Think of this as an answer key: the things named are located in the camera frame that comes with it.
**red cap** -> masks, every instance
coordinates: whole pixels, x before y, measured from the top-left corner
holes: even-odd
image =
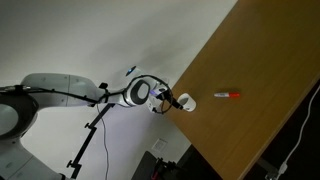
[[[240,93],[235,93],[235,92],[229,93],[229,97],[232,97],[232,98],[240,97]]]

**white wall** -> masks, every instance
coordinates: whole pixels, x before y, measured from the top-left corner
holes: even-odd
[[[139,65],[170,78],[173,86],[235,0],[17,1],[0,2],[0,86],[35,72],[88,77],[118,88],[127,68]],[[88,107],[52,108],[23,138],[25,147],[57,172],[88,134],[83,126],[97,115]],[[105,115],[110,180],[130,179],[158,138],[168,141],[165,160],[178,161],[190,145],[174,126],[146,107],[115,107]],[[102,124],[81,163],[81,179],[103,179],[106,155]]]

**tabletop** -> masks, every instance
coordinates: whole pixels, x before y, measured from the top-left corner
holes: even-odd
[[[319,17],[318,0],[239,0],[174,86],[197,108],[167,116],[223,179],[246,175],[319,79]]]

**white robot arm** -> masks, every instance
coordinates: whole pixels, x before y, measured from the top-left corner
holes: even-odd
[[[105,83],[98,88],[84,77],[48,73],[31,74],[21,85],[0,88],[0,180],[68,179],[43,164],[20,142],[43,108],[99,103],[133,107],[145,104],[149,96],[160,97],[163,92],[171,98],[162,96],[161,100],[173,103],[172,92],[161,79],[145,75],[136,67],[126,76],[130,79],[128,86],[113,92],[107,90]]]

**white cable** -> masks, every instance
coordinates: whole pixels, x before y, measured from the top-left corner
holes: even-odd
[[[307,124],[307,122],[309,120],[309,117],[310,117],[310,113],[311,113],[310,111],[311,111],[311,105],[312,105],[313,99],[316,97],[316,95],[318,94],[319,90],[320,90],[320,85],[319,85],[318,89],[316,90],[316,92],[312,95],[312,97],[311,97],[311,99],[309,101],[308,114],[307,114],[307,117],[306,117],[306,119],[304,120],[304,122],[303,122],[303,124],[301,126],[298,142],[294,146],[294,148],[291,150],[291,152],[288,154],[286,160],[284,160],[284,162],[281,164],[280,169],[279,169],[279,174],[276,177],[276,180],[278,180],[280,178],[280,176],[286,172],[286,170],[288,168],[287,162],[290,159],[291,155],[296,151],[296,149],[298,148],[298,146],[299,146],[299,144],[301,142],[304,126]]]

